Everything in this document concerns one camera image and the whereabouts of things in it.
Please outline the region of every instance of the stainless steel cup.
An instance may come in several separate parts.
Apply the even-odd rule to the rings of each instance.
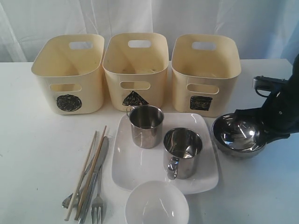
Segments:
[[[133,107],[127,114],[131,122],[133,142],[141,148],[153,148],[162,140],[163,112],[150,105]]]
[[[164,147],[163,163],[170,180],[186,179],[195,173],[202,150],[197,133],[183,127],[171,129],[164,137]]]

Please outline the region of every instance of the white backdrop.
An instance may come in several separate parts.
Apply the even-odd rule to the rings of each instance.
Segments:
[[[0,0],[0,62],[31,62],[48,39],[122,32],[232,38],[241,59],[299,53],[299,0]]]

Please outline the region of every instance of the chopstick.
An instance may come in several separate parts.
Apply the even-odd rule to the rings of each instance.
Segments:
[[[79,177],[79,180],[78,180],[78,183],[77,183],[77,186],[73,192],[73,196],[71,197],[71,201],[70,201],[70,205],[69,205],[69,208],[67,210],[67,213],[66,213],[66,217],[65,217],[65,221],[68,221],[70,219],[70,216],[71,216],[71,211],[74,207],[74,203],[75,203],[75,198],[77,196],[77,193],[80,189],[80,186],[81,186],[81,183],[82,183],[82,180],[83,180],[83,177],[84,177],[84,171],[85,171],[85,168],[87,166],[87,163],[88,163],[88,159],[89,159],[89,156],[90,156],[90,153],[92,151],[92,148],[93,148],[93,145],[95,143],[95,139],[97,137],[97,131],[94,132],[94,135],[93,135],[93,141],[89,147],[89,150],[88,150],[88,153],[87,153],[87,156],[86,156],[86,159],[85,159],[85,162],[84,162],[84,165],[83,165],[83,168],[82,168],[82,171],[81,171],[81,174],[80,174],[80,177]]]
[[[87,177],[87,180],[86,180],[86,184],[85,184],[85,187],[83,189],[83,192],[82,192],[80,200],[79,200],[79,205],[78,205],[77,213],[76,213],[76,216],[75,216],[75,220],[79,219],[80,212],[81,212],[84,200],[86,199],[86,194],[87,194],[88,186],[90,184],[90,180],[91,180],[92,175],[93,175],[94,167],[95,167],[95,164],[97,163],[98,156],[100,154],[100,150],[101,150],[101,147],[102,147],[102,144],[103,144],[103,140],[104,140],[104,135],[105,135],[106,128],[107,128],[107,126],[105,126],[105,128],[103,130],[103,134],[101,136],[101,140],[100,140],[98,149],[97,149],[97,151],[96,151],[96,153],[94,155],[92,167],[89,170],[88,177]]]

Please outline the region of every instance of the cream plastic bin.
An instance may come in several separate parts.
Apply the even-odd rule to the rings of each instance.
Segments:
[[[179,112],[217,117],[241,73],[235,42],[219,35],[180,36],[172,53],[173,106]]]
[[[155,33],[124,33],[113,36],[103,67],[113,106],[161,107],[168,68],[167,40]]]
[[[45,44],[31,70],[55,113],[92,113],[103,105],[103,51],[104,38],[94,34],[57,36]]]

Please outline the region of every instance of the bin handle hole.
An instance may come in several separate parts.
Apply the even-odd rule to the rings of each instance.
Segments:
[[[52,84],[50,89],[54,92],[75,92],[81,91],[82,87],[79,84]]]
[[[216,50],[216,44],[213,42],[193,42],[194,50]]]
[[[145,81],[121,82],[121,88],[125,90],[148,90],[150,83]]]
[[[201,84],[188,84],[187,90],[196,93],[204,94],[217,94],[219,92],[218,86],[215,85],[201,85]]]
[[[131,40],[128,42],[130,48],[149,48],[151,42],[149,40]]]
[[[90,41],[70,42],[69,47],[72,50],[91,49],[93,48],[93,43]]]

